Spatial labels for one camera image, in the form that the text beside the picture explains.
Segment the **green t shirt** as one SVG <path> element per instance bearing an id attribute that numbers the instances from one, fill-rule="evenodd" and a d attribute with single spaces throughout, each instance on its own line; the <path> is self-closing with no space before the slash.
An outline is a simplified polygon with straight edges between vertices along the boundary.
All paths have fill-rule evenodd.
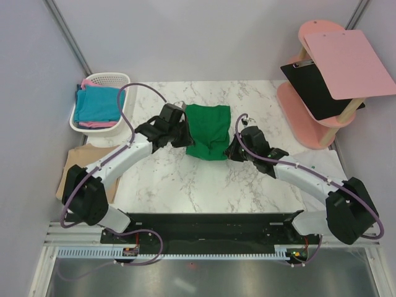
<path id="1" fill-rule="evenodd" d="M 227 159 L 225 150 L 230 144 L 229 129 L 231 108 L 227 105 L 187 105 L 186 115 L 194 145 L 188 146 L 186 154 L 206 161 Z"/>

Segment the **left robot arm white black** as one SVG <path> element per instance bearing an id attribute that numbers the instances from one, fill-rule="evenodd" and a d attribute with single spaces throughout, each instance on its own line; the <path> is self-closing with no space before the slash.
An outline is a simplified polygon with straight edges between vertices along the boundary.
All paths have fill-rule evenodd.
<path id="1" fill-rule="evenodd" d="M 109 205 L 106 189 L 158 149 L 168 144 L 180 148 L 193 143 L 185 111 L 171 103 L 165 104 L 158 116 L 134 130 L 131 140 L 85 167 L 69 168 L 62 195 L 64 212 L 70 210 L 89 226 L 111 229 L 120 242 L 130 243 L 136 229 L 126 213 Z"/>

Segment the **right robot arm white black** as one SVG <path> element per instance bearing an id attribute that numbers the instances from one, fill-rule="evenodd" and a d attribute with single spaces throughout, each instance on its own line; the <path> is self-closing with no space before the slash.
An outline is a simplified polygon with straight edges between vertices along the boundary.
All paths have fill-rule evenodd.
<path id="1" fill-rule="evenodd" d="M 359 238 L 368 239 L 366 232 L 373 224 L 378 224 L 380 235 L 384 234 L 361 180 L 332 178 L 299 164 L 288 152 L 271 147 L 256 126 L 237 132 L 225 155 L 233 161 L 251 162 L 259 172 L 296 186 L 324 206 L 323 210 L 299 210 L 285 220 L 283 235 L 289 243 L 298 243 L 307 235 L 332 235 L 352 245 Z"/>

